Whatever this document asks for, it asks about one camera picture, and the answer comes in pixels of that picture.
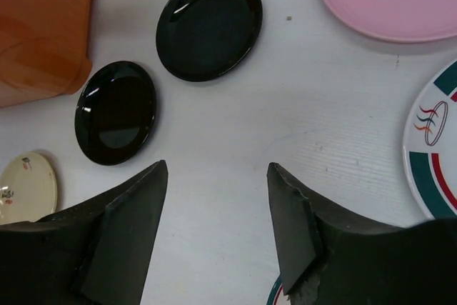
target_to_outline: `tabletop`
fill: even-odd
[[[262,0],[249,56],[217,81],[191,84],[157,55],[167,1],[94,1],[91,74],[135,61],[160,93],[157,130],[130,161],[99,166],[83,155],[74,133],[80,91],[0,110],[0,169],[24,151],[44,153],[59,176],[58,209],[166,160],[142,304],[266,303],[279,273],[266,187],[272,161],[358,214],[399,226],[425,220],[403,172],[403,129],[419,91],[457,55],[457,40],[384,43],[341,24],[322,0]]]

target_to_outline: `white plate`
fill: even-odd
[[[291,305],[291,302],[288,300],[288,296],[284,296],[281,277],[279,277],[274,283],[266,305]]]
[[[0,225],[37,221],[54,213],[56,205],[56,176],[42,155],[19,155],[4,169],[0,177]]]
[[[457,61],[419,94],[406,121],[403,162],[409,186],[429,218],[457,216]]]

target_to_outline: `orange plastic container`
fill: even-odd
[[[0,0],[0,107],[81,88],[90,12],[91,0]]]

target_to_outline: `plate with green and red stripes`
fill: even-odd
[[[457,216],[457,61],[419,94],[406,121],[403,162],[429,218]]]

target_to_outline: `black plate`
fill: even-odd
[[[97,164],[120,164],[145,142],[156,108],[156,90],[144,69],[127,61],[109,64],[94,74],[79,97],[79,146]]]
[[[170,0],[157,26],[157,51],[174,76],[208,81],[245,57],[261,24],[261,0]]]

